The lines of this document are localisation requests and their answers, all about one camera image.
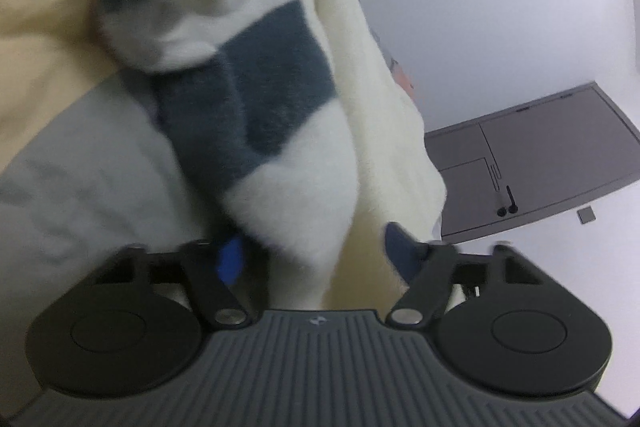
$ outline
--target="gray sheet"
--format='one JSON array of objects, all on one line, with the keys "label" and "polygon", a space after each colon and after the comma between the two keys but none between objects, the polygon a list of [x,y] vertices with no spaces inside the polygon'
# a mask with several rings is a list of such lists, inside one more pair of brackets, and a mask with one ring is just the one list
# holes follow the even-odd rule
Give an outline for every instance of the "gray sheet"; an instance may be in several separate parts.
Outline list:
[{"label": "gray sheet", "polygon": [[49,303],[123,245],[170,250],[219,221],[120,76],[62,112],[0,175],[0,412],[38,391],[24,332]]}]

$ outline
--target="ribbed rubber pad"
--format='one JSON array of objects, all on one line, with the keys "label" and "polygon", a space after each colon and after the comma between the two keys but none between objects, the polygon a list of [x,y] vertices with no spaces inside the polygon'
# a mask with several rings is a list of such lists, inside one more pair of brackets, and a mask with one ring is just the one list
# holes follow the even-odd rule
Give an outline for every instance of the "ribbed rubber pad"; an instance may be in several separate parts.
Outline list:
[{"label": "ribbed rubber pad", "polygon": [[268,312],[215,334],[175,380],[91,401],[45,391],[16,427],[618,427],[590,393],[492,396],[451,374],[418,333],[373,312]]}]

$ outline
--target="beige fabric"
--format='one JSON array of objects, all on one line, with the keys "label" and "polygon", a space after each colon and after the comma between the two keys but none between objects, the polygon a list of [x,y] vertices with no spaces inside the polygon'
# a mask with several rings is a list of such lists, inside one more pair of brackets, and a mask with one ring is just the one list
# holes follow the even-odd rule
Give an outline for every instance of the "beige fabric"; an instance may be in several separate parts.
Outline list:
[{"label": "beige fabric", "polygon": [[377,309],[384,317],[406,289],[386,260],[384,227],[396,221],[417,239],[432,239],[444,206],[444,182],[424,149],[422,118],[394,82],[358,0],[304,3],[332,58],[360,176],[354,223],[325,304]]},{"label": "beige fabric", "polygon": [[82,42],[88,0],[0,0],[0,173],[53,118],[114,73]]}]

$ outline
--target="round pad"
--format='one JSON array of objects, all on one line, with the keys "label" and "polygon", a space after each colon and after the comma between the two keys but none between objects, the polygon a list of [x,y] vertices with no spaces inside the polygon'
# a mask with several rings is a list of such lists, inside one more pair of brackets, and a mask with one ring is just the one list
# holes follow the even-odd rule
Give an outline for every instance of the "round pad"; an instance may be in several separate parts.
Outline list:
[{"label": "round pad", "polygon": [[202,332],[180,304],[131,284],[78,287],[31,325],[27,357],[43,387],[119,397],[169,380],[195,356]]},{"label": "round pad", "polygon": [[566,338],[566,329],[559,319],[536,311],[505,313],[494,320],[492,331],[504,347],[520,353],[546,353]]},{"label": "round pad", "polygon": [[445,314],[439,351],[463,377],[517,396],[592,389],[611,352],[604,322],[566,291],[502,285]]},{"label": "round pad", "polygon": [[71,329],[71,337],[87,351],[113,353],[135,346],[145,330],[144,319],[136,314],[107,310],[80,319]]}]

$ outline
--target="metal rivet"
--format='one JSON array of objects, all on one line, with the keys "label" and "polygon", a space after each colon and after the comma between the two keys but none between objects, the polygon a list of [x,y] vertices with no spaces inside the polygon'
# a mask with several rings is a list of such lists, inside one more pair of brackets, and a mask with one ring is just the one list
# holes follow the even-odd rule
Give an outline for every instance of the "metal rivet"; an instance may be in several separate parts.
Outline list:
[{"label": "metal rivet", "polygon": [[225,326],[238,326],[246,320],[242,310],[224,309],[216,312],[216,322]]},{"label": "metal rivet", "polygon": [[418,310],[402,308],[391,313],[391,320],[403,326],[415,326],[422,322],[424,317]]}]

